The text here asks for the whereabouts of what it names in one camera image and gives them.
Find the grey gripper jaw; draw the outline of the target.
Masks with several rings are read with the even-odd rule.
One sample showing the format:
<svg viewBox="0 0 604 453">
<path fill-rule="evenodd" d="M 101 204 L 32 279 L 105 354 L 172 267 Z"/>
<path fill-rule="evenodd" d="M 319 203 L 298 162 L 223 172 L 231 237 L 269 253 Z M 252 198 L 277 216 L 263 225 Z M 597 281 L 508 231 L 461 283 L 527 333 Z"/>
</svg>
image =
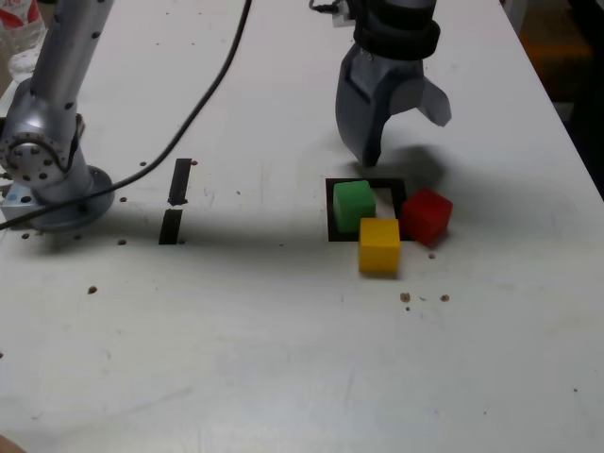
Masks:
<svg viewBox="0 0 604 453">
<path fill-rule="evenodd" d="M 419 110 L 434 125 L 444 127 L 452 117 L 446 94 L 425 77 L 408 79 L 391 96 L 391 114 Z"/>
</svg>

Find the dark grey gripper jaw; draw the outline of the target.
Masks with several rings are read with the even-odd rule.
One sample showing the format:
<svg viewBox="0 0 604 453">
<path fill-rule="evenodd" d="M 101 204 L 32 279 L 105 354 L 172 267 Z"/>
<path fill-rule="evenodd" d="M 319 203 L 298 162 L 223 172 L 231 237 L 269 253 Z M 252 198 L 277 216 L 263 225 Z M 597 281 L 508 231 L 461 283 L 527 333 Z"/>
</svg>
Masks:
<svg viewBox="0 0 604 453">
<path fill-rule="evenodd" d="M 336 123 L 344 145 L 363 166 L 377 164 L 388 120 L 419 106 L 420 60 L 386 59 L 353 45 L 345 55 L 336 92 Z"/>
</svg>

